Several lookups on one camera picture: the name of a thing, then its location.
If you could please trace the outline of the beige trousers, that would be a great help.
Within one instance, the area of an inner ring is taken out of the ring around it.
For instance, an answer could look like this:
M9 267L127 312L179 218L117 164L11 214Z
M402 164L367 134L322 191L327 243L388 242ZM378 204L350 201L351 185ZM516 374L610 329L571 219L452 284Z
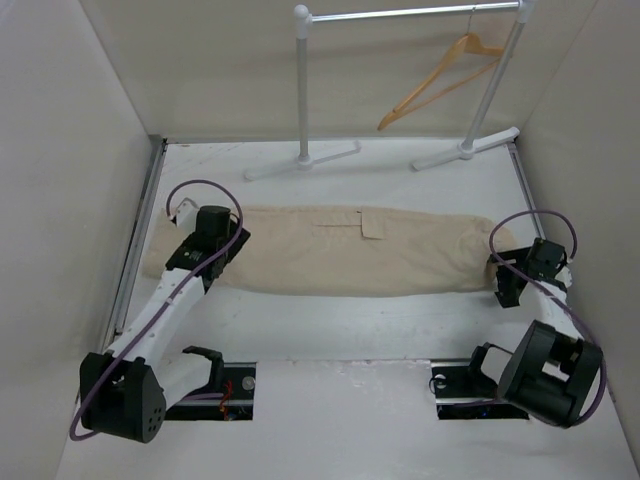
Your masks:
M399 297L492 288L490 251L517 242L493 221L371 206L246 206L250 237L223 285L258 293Z

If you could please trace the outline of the wooden clothes hanger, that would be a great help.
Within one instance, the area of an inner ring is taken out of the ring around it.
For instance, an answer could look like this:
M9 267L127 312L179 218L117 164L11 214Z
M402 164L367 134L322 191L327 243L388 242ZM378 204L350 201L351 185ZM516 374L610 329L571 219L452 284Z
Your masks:
M473 17L480 12L483 4L484 1L469 4L471 10L466 30L446 50L442 49L442 55L437 60L431 58L433 48L424 45L411 68L393 73L388 86L397 103L381 117L377 126L379 132L498 66L505 47L487 44L486 38L472 31Z

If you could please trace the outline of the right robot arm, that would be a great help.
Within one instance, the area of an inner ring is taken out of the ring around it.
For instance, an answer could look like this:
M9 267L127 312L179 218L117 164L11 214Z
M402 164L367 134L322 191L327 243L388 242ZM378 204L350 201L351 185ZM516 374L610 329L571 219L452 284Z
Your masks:
M496 267L495 296L503 308L518 307L527 286L566 291L556 276L567 265L568 256L565 248L554 242L537 238L529 247L499 252L488 262ZM467 406L506 402L549 425L570 428L582 422L581 411L602 361L602 350L595 344L534 320L501 377L488 361L478 361L464 370L464 384L471 393L493 394L490 400Z

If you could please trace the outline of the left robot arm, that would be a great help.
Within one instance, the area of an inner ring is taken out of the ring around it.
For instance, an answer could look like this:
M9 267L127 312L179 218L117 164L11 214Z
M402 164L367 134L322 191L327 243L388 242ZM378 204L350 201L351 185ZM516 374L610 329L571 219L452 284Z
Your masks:
M89 436L148 443L171 407L195 391L210 399L223 390L220 352L187 346L168 357L165 351L250 234L224 206L183 204L170 223L188 234L165 263L151 299L105 352L91 352L81 363L80 406L72 425Z

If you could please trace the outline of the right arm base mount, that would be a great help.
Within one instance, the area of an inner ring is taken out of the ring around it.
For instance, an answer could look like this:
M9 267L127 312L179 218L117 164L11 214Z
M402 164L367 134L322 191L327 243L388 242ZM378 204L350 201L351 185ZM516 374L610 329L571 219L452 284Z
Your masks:
M523 410L497 400L497 383L465 362L433 362L428 386L439 420L529 419Z

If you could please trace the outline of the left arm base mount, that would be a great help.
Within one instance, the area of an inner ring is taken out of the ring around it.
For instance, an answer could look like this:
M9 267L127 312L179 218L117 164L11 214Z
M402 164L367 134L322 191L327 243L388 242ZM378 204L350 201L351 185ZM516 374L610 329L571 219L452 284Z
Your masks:
M166 421L251 421L256 392L256 363L226 363L219 387L205 386L171 407Z

